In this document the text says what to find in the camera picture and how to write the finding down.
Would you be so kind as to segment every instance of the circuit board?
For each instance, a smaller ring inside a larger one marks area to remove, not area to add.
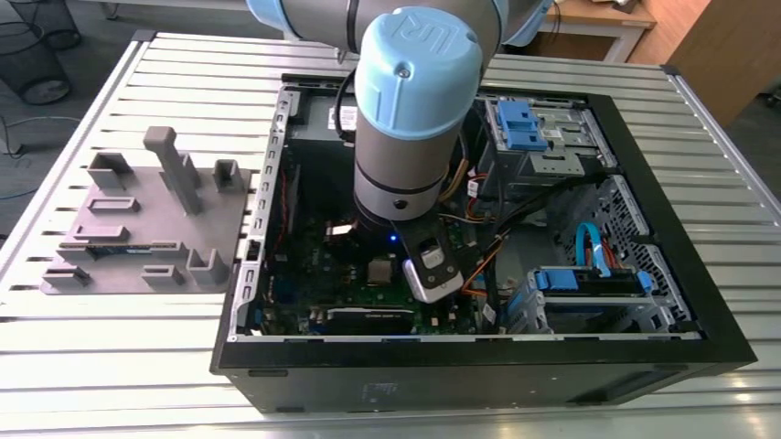
[[[390,239],[388,245],[366,245],[352,232],[334,232],[346,229],[349,225],[334,226],[329,220],[310,217],[286,237],[269,278],[265,330],[272,334],[362,335],[364,323],[352,325],[349,334],[340,334],[346,330],[330,325],[337,313],[372,320],[365,335],[473,333],[473,298],[455,294],[432,305],[416,300],[402,271],[401,243]],[[457,225],[449,227],[449,235],[457,247],[463,246]]]

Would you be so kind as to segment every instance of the blue hose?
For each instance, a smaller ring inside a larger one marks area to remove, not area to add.
[[[611,268],[605,262],[605,253],[603,249],[603,237],[600,229],[593,222],[581,222],[577,226],[576,235],[576,265],[587,265],[587,249],[584,248],[584,240],[587,239],[587,232],[591,238],[591,247],[593,250],[593,263],[600,270],[600,277],[611,277]]]

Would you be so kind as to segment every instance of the floor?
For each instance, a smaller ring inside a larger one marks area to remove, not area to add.
[[[79,118],[87,112],[138,29],[230,37],[281,37],[280,32],[261,25],[248,12],[123,5],[121,19],[107,21],[98,4],[79,1],[69,4],[85,36],[77,48],[61,53],[74,90],[63,102],[33,107],[22,104],[0,84],[0,115],[10,123],[38,116]],[[7,2],[0,3],[0,22],[17,20]],[[30,196],[3,198],[38,187],[75,127],[71,121],[37,121],[10,131],[14,139],[25,144],[26,155],[21,160],[0,155],[0,245],[3,235],[11,232],[30,202]],[[758,100],[728,133],[776,196],[781,197],[781,173],[775,172],[781,169],[781,109],[768,109]]]

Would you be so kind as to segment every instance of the wire mesh trash bin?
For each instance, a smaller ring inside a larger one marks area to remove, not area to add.
[[[59,101],[71,91],[61,61],[45,43],[45,30],[29,23],[0,23],[0,80],[34,105]]]
[[[27,23],[47,32],[47,44],[55,50],[73,48],[82,41],[71,11],[65,0],[9,0]]]

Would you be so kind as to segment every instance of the open computer tower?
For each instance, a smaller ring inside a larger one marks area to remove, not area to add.
[[[434,213],[469,282],[429,304],[358,218],[341,80],[284,83],[212,365],[262,412],[619,404],[756,360],[611,97],[481,90]],[[523,215],[471,276],[499,172]]]

